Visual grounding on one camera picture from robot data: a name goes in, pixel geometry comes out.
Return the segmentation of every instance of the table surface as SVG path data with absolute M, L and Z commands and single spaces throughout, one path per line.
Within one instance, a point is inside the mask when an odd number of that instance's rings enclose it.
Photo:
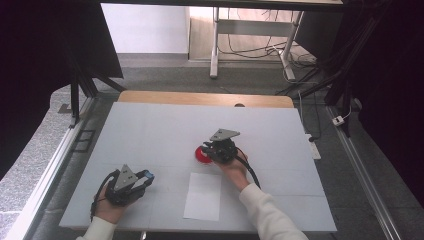
M 240 101 L 256 107 L 231 107 Z M 219 221 L 183 217 L 191 173 L 222 175 L 214 164 L 200 164 L 194 157 L 196 147 L 218 128 L 241 132 L 234 141 L 249 155 L 262 189 L 301 230 L 336 231 L 299 114 L 289 98 L 131 91 L 122 93 L 112 107 L 60 226 L 86 228 L 89 204 L 85 209 L 81 203 L 92 201 L 108 173 L 128 164 L 135 172 L 149 169 L 156 178 L 145 196 L 130 206 L 118 229 L 255 232 L 238 191 L 225 177 Z

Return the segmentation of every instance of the wooden edge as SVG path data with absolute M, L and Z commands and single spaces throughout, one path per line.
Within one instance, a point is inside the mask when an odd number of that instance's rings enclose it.
M 184 104 L 206 106 L 293 108 L 293 101 L 287 96 L 264 96 L 243 94 L 188 93 L 188 92 L 155 92 L 124 91 L 118 102 Z

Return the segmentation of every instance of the hand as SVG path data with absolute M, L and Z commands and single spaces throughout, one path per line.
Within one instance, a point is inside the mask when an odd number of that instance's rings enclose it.
M 237 155 L 247 161 L 247 156 L 244 155 L 240 150 L 238 150 Z M 231 162 L 227 164 L 222 164 L 215 162 L 216 165 L 218 165 L 222 172 L 230 179 L 234 185 L 237 187 L 237 189 L 241 192 L 247 185 L 249 185 L 249 181 L 246 178 L 246 171 L 247 169 L 243 166 L 241 162 L 239 162 L 237 159 L 233 159 Z
M 121 217 L 124 215 L 127 206 L 115 206 L 106 199 L 106 186 L 103 187 L 99 195 L 99 200 L 97 202 L 97 208 L 94 216 L 101 218 L 105 221 L 108 221 L 113 224 L 117 224 Z

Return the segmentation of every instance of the white sleeve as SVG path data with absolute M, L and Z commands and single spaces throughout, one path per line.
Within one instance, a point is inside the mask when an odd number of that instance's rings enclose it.
M 249 219 L 258 229 L 261 240 L 308 239 L 292 220 L 277 208 L 272 196 L 262 192 L 254 183 L 245 187 L 239 198 L 246 206 Z
M 77 240 L 111 240 L 115 228 L 115 224 L 98 217 L 93 217 L 93 221 L 88 227 L 84 237 L 78 237 Z

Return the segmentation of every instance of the white wall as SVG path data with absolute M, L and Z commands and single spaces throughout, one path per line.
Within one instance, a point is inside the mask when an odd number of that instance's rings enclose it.
M 189 8 L 102 4 L 117 53 L 188 53 Z

